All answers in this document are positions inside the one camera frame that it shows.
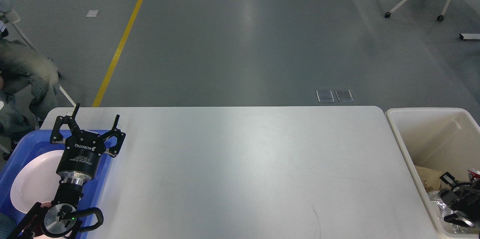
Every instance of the person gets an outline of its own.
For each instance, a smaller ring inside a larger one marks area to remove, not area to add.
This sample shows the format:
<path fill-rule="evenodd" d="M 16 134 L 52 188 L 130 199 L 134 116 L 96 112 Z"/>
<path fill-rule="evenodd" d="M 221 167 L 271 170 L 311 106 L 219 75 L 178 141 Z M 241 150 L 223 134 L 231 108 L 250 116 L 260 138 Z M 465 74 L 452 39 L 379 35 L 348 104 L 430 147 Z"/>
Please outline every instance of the person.
<path fill-rule="evenodd" d="M 12 10 L 12 0 L 0 0 L 0 12 Z M 0 136 L 9 137 L 11 150 L 34 130 L 27 118 L 15 109 L 15 94 L 31 85 L 30 111 L 39 122 L 58 106 L 58 72 L 55 64 L 22 42 L 0 36 Z M 4 153 L 7 160 L 12 153 Z"/>

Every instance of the white table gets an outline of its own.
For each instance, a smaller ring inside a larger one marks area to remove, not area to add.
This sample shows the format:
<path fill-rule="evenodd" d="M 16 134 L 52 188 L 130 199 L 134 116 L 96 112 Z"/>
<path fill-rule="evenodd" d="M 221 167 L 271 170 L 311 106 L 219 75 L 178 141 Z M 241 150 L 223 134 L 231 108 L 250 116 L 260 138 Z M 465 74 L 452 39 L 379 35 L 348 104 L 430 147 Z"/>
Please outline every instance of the white table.
<path fill-rule="evenodd" d="M 89 238 L 437 238 L 377 107 L 81 108 L 77 122 L 110 129 L 117 113 L 127 138 Z"/>

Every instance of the jeans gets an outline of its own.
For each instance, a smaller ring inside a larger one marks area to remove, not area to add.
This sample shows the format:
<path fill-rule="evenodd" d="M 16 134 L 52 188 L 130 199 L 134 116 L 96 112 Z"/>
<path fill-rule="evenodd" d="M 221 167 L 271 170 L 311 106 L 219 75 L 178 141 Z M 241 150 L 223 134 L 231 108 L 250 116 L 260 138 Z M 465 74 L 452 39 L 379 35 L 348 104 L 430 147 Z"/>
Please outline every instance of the jeans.
<path fill-rule="evenodd" d="M 0 38 L 0 71 L 5 81 L 0 90 L 0 101 L 3 102 L 0 109 L 0 135 L 18 140 L 33 128 L 15 109 L 14 94 L 31 85 L 34 98 L 30 110 L 40 119 L 45 119 L 48 112 L 57 107 L 57 67 L 49 58 L 22 42 Z"/>

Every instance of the gray floor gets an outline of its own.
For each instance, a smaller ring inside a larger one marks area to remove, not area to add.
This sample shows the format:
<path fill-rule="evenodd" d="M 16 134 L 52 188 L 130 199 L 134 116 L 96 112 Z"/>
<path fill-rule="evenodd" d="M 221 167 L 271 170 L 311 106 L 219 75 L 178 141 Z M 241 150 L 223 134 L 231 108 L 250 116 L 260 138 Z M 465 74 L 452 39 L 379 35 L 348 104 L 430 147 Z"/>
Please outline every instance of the gray floor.
<path fill-rule="evenodd" d="M 65 90 L 91 106 L 136 1 L 14 8 Z M 461 107 L 479 121 L 480 41 L 458 34 L 480 33 L 480 0 L 453 0 L 443 22 L 445 0 L 410 0 L 385 19 L 399 1 L 144 0 L 101 106 Z M 319 89 L 355 102 L 321 104 Z M 24 113 L 30 98 L 19 94 Z"/>

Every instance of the white tag on floor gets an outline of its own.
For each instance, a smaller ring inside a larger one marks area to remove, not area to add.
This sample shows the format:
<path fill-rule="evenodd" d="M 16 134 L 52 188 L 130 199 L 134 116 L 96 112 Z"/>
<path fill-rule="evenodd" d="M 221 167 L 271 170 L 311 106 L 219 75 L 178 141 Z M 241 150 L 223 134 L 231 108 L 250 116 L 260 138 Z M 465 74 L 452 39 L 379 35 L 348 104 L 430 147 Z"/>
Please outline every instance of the white tag on floor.
<path fill-rule="evenodd" d="M 338 102 L 353 102 L 352 92 L 350 90 L 335 90 Z"/>
<path fill-rule="evenodd" d="M 320 103 L 333 103 L 335 99 L 333 98 L 333 93 L 331 90 L 317 90 L 318 102 Z"/>
<path fill-rule="evenodd" d="M 96 17 L 98 16 L 98 12 L 100 12 L 100 10 L 89 10 L 85 17 Z"/>

